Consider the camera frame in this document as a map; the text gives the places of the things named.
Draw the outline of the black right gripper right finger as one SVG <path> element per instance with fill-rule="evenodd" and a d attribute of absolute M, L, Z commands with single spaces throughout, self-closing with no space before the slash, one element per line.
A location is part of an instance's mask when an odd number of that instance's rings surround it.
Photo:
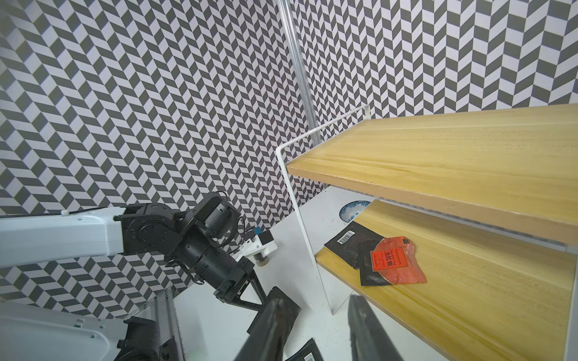
<path fill-rule="evenodd" d="M 353 361 L 403 360 L 363 296 L 350 296 L 348 322 Z"/>

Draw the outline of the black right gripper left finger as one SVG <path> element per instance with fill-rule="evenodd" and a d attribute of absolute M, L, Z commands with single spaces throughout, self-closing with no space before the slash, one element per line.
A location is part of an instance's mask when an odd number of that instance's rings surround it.
<path fill-rule="evenodd" d="M 248 337 L 234 360 L 283 360 L 286 341 L 287 337 L 279 331 L 256 331 Z"/>

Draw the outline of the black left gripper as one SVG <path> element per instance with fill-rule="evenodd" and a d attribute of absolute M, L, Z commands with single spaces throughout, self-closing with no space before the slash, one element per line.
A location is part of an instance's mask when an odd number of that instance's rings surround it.
<path fill-rule="evenodd" d="M 252 311 L 261 311 L 267 303 L 254 264 L 246 257 L 237 262 L 223 249 L 210 245 L 204 236 L 188 237 L 180 243 L 180 261 L 187 270 L 213 287 L 215 297 L 221 302 Z M 262 304 L 241 299 L 250 284 Z"/>

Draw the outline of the black tea bag with barcode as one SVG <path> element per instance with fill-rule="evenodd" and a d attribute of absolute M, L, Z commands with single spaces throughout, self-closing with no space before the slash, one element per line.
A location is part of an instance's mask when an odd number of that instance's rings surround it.
<path fill-rule="evenodd" d="M 323 361 L 323 356 L 317 346 L 314 338 L 305 343 L 301 349 L 294 355 L 290 356 L 286 361 Z"/>

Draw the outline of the red tea bag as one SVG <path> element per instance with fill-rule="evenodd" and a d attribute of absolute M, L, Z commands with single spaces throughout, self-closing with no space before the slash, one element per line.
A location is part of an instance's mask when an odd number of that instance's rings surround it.
<path fill-rule="evenodd" d="M 373 270 L 391 285 L 427 284 L 415 258 L 415 245 L 408 238 L 384 238 L 370 251 Z"/>

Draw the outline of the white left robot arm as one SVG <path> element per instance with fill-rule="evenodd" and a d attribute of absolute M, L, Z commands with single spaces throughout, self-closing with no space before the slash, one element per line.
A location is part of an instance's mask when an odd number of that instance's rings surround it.
<path fill-rule="evenodd" d="M 228 305 L 263 311 L 266 294 L 247 258 L 225 250 L 239 212 L 216 193 L 188 211 L 163 204 L 8 217 L 1 220 L 1 265 L 158 252 Z M 178 360 L 184 353 L 173 314 L 101 323 L 18 305 L 1 309 L 3 360 Z"/>

